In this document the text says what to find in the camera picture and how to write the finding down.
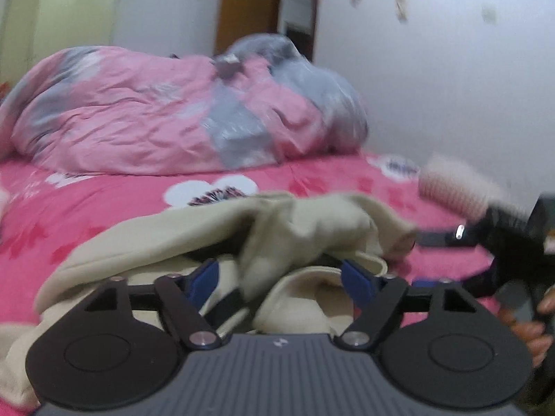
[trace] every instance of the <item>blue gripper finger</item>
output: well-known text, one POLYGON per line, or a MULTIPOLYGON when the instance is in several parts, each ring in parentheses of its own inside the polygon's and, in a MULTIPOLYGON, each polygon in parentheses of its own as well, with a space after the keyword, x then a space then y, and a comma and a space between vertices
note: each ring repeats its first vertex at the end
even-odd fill
POLYGON ((341 283, 357 308, 368 305, 382 289, 380 278, 352 261, 343 261, 341 283))
POLYGON ((187 300, 200 311, 217 288, 220 280, 220 264, 216 260, 204 263, 188 277, 187 300))
POLYGON ((445 285, 448 283, 458 283, 447 279, 431 279, 431 278, 417 278, 415 280, 413 280, 413 282, 411 283, 411 286, 413 288, 433 288, 434 286, 437 285, 445 285))

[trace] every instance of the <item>pink bedsheet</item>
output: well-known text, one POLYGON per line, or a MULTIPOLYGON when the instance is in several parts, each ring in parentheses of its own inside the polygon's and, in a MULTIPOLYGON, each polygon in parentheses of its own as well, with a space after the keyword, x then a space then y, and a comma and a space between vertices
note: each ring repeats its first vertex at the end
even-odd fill
MULTIPOLYGON (((186 206, 215 187, 246 194, 287 190, 299 196, 357 191, 371 194, 421 227, 449 227, 460 218, 421 200, 417 182, 396 182, 364 157, 303 159, 240 173, 188 176, 70 177, 37 169, 22 159, 0 165, 2 185, 12 195, 0 228, 0 322, 32 322, 37 290, 77 245, 133 217, 186 206)), ((407 277, 460 278, 489 265, 480 250, 423 251, 415 248, 391 269, 407 277)), ((495 310, 493 301, 485 305, 495 310)), ((0 402, 0 414, 21 413, 0 402)))

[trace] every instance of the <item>logo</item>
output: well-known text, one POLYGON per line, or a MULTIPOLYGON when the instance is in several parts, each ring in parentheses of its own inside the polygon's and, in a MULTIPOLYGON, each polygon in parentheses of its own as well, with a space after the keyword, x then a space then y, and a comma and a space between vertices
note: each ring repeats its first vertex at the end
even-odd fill
POLYGON ((280 349, 284 348, 288 344, 289 344, 289 341, 287 339, 283 339, 283 338, 280 338, 280 339, 274 341, 274 346, 279 347, 280 349))

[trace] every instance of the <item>white wall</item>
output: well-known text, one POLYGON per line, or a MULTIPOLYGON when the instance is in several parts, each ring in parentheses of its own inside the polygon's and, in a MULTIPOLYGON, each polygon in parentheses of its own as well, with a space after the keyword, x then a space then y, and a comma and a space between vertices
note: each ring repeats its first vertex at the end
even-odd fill
POLYGON ((161 56, 211 55, 219 1, 121 0, 114 44, 161 56))
POLYGON ((312 7, 293 0, 282 0, 277 30, 285 34, 287 31, 287 23, 303 28, 307 33, 311 34, 312 7))
POLYGON ((529 207, 555 192, 555 0, 320 0, 315 62, 371 114, 368 145, 457 156, 529 207), (496 23, 486 23, 484 8, 496 23))

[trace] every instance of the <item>comforter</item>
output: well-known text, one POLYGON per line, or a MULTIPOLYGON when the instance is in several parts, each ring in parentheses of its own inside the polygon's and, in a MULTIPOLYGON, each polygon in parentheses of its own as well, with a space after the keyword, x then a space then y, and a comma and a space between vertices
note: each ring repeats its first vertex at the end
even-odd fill
POLYGON ((225 59, 159 58, 75 47, 38 63, 0 107, 0 159, 11 151, 61 173, 177 175, 356 151, 367 135, 354 89, 258 36, 225 59))

